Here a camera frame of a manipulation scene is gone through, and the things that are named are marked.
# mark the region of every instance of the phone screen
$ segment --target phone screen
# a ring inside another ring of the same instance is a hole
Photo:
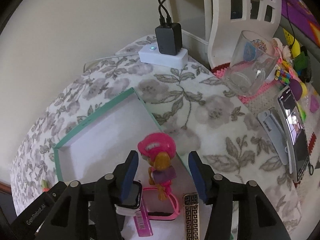
[[[303,128],[303,123],[290,89],[287,89],[284,93],[282,93],[278,100],[283,110],[286,124],[290,131],[296,158],[297,172],[299,173],[300,169],[305,163],[305,160],[309,156],[307,138]]]

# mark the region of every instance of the white power strip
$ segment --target white power strip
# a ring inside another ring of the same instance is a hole
[[[176,56],[161,54],[157,43],[147,44],[139,51],[140,61],[176,69],[182,69],[188,63],[188,50],[182,48]]]

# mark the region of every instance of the metal rivet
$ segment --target metal rivet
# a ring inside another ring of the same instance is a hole
[[[106,179],[106,180],[110,180],[110,179],[113,179],[113,174],[112,173],[108,173],[108,174],[106,174],[105,176],[104,176],[104,178]]]
[[[213,178],[214,178],[215,180],[222,180],[222,175],[221,175],[221,174],[215,174],[215,175],[213,176]]]
[[[71,187],[77,187],[79,185],[79,182],[77,180],[74,180],[73,182],[70,183]]]
[[[250,181],[249,181],[249,185],[250,185],[251,187],[255,187],[255,186],[257,186],[258,184],[257,184],[257,182],[255,182],[254,180],[250,180]]]

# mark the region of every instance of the transparent glass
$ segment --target transparent glass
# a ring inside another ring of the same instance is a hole
[[[279,59],[271,42],[259,34],[242,31],[224,80],[238,95],[252,97]]]

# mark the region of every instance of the toy figure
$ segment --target toy figure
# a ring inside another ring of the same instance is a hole
[[[174,140],[165,133],[152,133],[138,143],[138,150],[151,166],[148,169],[149,184],[156,185],[159,200],[166,200],[171,193],[172,179],[177,177],[171,166],[171,159],[176,154]]]

